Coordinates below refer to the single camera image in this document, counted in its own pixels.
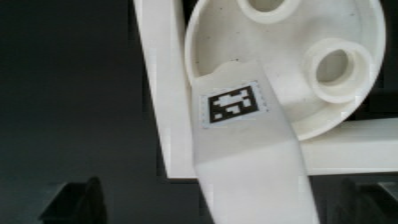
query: dark surface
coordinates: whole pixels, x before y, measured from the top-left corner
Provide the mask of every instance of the dark surface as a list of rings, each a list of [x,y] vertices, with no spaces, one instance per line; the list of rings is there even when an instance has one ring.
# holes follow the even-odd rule
[[[386,57],[349,119],[398,117],[398,3],[383,5]],[[90,176],[109,224],[211,223],[195,182],[163,176],[129,7],[127,0],[0,1],[0,223],[22,220],[35,189]]]

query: black background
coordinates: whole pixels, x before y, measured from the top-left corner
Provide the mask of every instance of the black background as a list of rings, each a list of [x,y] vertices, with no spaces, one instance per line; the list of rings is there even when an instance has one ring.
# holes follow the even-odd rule
[[[351,120],[398,117],[398,3],[381,2],[383,68]],[[111,224],[211,223],[195,181],[164,179],[132,3],[1,0],[0,223],[40,186],[90,176]]]

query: black object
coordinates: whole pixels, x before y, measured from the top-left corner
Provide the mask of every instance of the black object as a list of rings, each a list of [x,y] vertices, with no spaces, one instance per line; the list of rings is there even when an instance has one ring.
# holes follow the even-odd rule
[[[99,179],[67,183],[38,217],[42,224],[106,224]]]
[[[333,224],[398,224],[398,197],[383,184],[398,186],[398,182],[360,182],[344,179],[333,208]]]

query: circular hole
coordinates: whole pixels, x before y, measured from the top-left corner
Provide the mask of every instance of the circular hole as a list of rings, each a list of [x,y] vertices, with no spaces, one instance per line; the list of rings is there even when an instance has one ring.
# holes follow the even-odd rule
[[[315,79],[322,84],[330,84],[349,73],[347,68],[347,55],[342,50],[333,51],[324,58],[321,59],[317,70],[315,70]]]
[[[248,0],[251,8],[259,12],[269,12],[280,6],[283,0]]]

